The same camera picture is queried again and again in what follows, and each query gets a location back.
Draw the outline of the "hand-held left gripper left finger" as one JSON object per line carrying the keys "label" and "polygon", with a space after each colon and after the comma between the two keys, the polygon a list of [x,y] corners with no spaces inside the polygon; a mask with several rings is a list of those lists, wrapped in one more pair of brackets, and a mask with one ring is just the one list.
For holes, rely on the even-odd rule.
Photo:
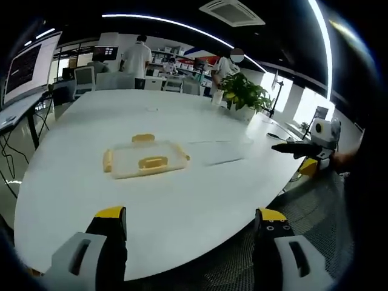
{"label": "hand-held left gripper left finger", "polygon": [[77,232],[53,255],[46,283],[122,283],[127,261],[126,208],[94,215],[85,232]]}

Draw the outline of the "person's right hand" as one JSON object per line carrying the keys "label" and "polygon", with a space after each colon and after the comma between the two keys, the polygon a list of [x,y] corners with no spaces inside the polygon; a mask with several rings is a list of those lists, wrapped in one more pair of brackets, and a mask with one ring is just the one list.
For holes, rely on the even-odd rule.
{"label": "person's right hand", "polygon": [[334,152],[330,157],[330,162],[336,169],[345,169],[350,167],[357,155],[358,149],[353,149],[346,153]]}

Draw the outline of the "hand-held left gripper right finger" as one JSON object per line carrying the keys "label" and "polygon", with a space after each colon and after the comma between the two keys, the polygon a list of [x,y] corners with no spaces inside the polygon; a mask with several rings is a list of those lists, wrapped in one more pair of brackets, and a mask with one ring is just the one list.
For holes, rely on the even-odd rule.
{"label": "hand-held left gripper right finger", "polygon": [[255,287],[330,287],[324,256],[304,236],[295,235],[280,212],[255,212],[253,274]]}

